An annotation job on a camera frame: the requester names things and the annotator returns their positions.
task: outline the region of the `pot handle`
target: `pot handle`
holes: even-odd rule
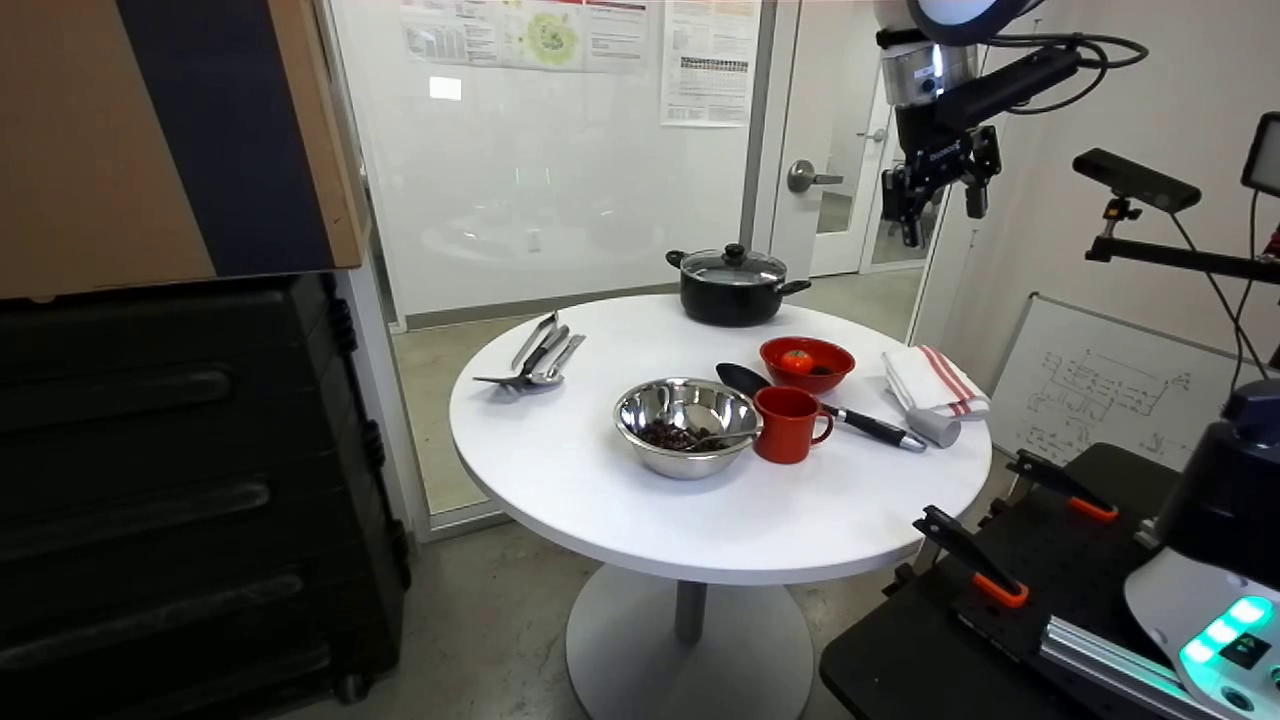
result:
[[[791,293],[804,293],[813,287],[808,279],[791,279],[791,282],[775,282],[772,296],[791,296]]]

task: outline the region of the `table pedestal base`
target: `table pedestal base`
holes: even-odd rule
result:
[[[804,711],[813,638],[789,588],[709,588],[699,633],[679,636],[677,580],[600,569],[564,636],[566,675],[593,720]]]

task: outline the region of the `dish towel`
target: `dish towel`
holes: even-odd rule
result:
[[[893,397],[904,409],[930,409],[947,417],[989,417],[990,401],[982,387],[976,387],[958,363],[950,363],[945,352],[916,345],[882,352],[882,375]]]

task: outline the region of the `paper poster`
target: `paper poster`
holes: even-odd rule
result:
[[[433,63],[629,70],[652,39],[647,0],[404,0],[408,47]]]
[[[663,125],[747,128],[756,18],[756,0],[663,2]]]

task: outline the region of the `red mug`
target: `red mug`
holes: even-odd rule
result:
[[[759,387],[756,410],[765,418],[756,450],[772,463],[800,463],[813,442],[830,437],[830,417],[800,387]]]

